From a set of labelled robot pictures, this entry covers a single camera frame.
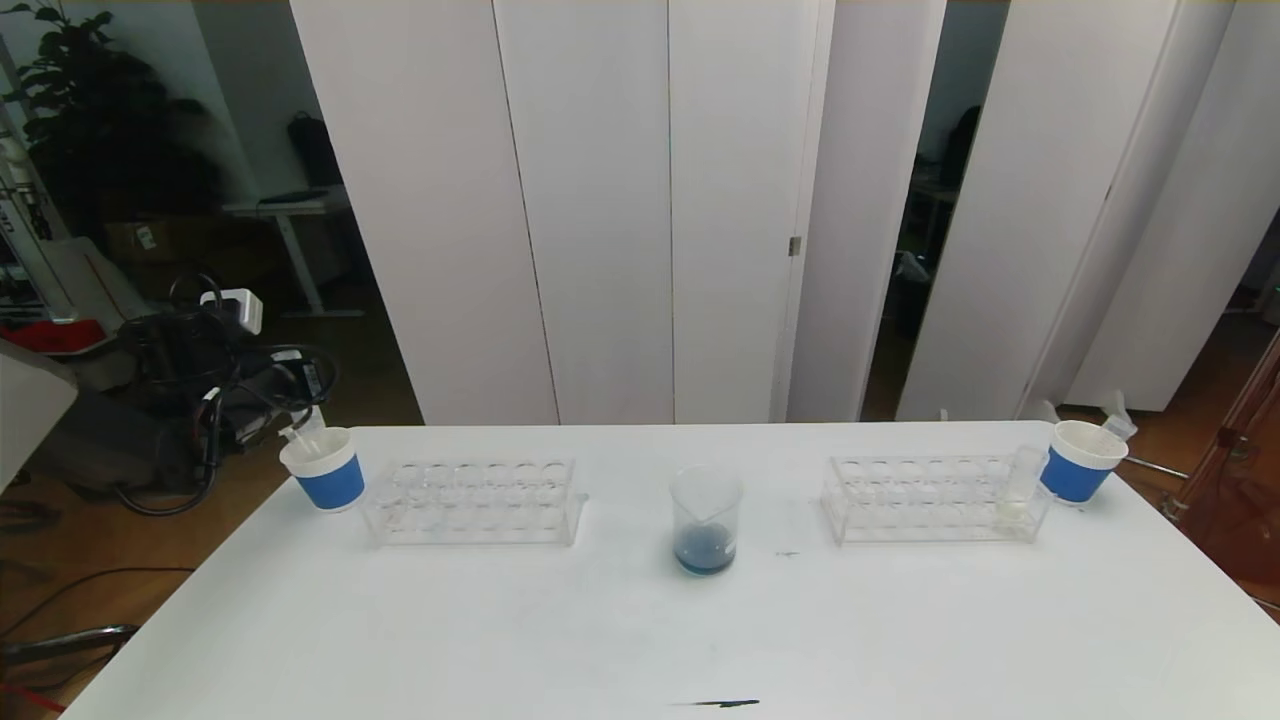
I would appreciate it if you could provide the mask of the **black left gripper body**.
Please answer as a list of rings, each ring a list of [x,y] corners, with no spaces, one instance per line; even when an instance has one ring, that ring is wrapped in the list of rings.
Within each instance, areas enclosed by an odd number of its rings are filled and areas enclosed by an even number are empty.
[[[332,396],[332,361],[314,354],[270,354],[265,364],[230,387],[230,437],[259,445],[273,432],[305,433],[323,427]]]

